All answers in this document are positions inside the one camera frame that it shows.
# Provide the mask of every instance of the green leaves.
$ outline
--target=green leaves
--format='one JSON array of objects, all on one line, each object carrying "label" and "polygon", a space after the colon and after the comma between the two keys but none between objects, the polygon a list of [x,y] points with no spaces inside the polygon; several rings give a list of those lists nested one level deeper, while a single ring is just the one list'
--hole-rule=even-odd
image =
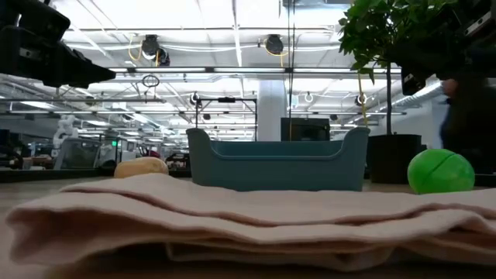
[{"label": "green leaves", "polygon": [[386,50],[408,38],[427,36],[427,22],[456,0],[356,0],[339,20],[343,37],[339,52],[353,54],[352,70],[368,74],[374,82],[374,66],[391,62]]}]

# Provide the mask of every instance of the potted plant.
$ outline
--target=potted plant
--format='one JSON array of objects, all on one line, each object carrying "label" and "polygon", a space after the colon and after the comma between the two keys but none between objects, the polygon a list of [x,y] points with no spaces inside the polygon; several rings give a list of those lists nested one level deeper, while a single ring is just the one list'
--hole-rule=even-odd
[{"label": "potted plant", "polygon": [[397,135],[391,130],[391,51],[400,42],[429,35],[428,24],[444,5],[456,0],[356,0],[339,21],[343,37],[339,52],[352,53],[351,67],[374,83],[374,68],[386,69],[386,135],[371,136],[367,151],[370,178],[378,183],[405,183],[410,160],[420,151],[418,135]]}]

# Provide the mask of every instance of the teal storage basket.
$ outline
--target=teal storage basket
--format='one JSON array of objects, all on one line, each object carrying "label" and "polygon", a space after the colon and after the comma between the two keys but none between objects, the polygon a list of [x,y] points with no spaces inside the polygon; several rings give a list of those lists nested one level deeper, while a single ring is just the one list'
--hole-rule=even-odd
[{"label": "teal storage basket", "polygon": [[187,131],[193,182],[236,191],[361,191],[370,130],[325,142],[222,142]]}]

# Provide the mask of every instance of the green ball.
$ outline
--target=green ball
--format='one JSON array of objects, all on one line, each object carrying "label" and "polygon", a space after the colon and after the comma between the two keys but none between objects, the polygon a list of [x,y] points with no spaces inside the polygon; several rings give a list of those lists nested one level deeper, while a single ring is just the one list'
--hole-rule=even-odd
[{"label": "green ball", "polygon": [[417,194],[470,191],[475,173],[463,156],[443,149],[425,150],[408,165],[408,182]]}]

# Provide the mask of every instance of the folded cloth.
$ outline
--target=folded cloth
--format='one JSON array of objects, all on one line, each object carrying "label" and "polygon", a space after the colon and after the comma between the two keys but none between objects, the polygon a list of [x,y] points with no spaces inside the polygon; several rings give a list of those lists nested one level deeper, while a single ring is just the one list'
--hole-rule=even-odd
[{"label": "folded cloth", "polygon": [[11,258],[68,264],[139,243],[172,260],[362,270],[395,251],[496,265],[496,189],[449,194],[252,191],[164,174],[88,182],[15,207]]}]

